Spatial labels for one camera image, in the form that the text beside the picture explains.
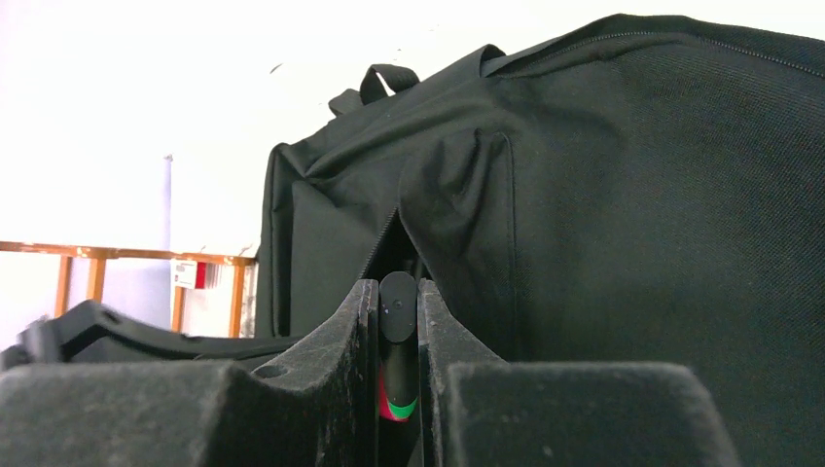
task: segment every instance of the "black duffel bag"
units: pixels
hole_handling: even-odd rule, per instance
[[[825,43],[681,17],[376,65],[270,155],[257,334],[412,252],[502,357],[687,365],[744,465],[822,465],[823,76]]]

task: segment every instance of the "orange metal railing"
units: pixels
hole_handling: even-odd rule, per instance
[[[89,281],[86,289],[88,299],[100,302],[103,299],[103,283],[106,274],[106,262],[119,258],[141,258],[150,260],[189,260],[210,265],[229,266],[233,268],[233,291],[230,304],[231,338],[240,336],[240,314],[243,306],[243,277],[246,268],[255,264],[255,259],[240,256],[207,255],[203,253],[180,253],[161,250],[139,250],[133,248],[106,248],[79,245],[52,245],[47,243],[28,243],[0,241],[0,251],[16,253],[43,253],[60,256],[60,268],[57,274],[57,297],[54,303],[54,317],[62,315],[68,308],[69,286],[71,281],[72,260],[87,258],[90,260]],[[183,309],[186,289],[175,287],[175,300],[172,306],[172,331],[181,332],[183,326]]]

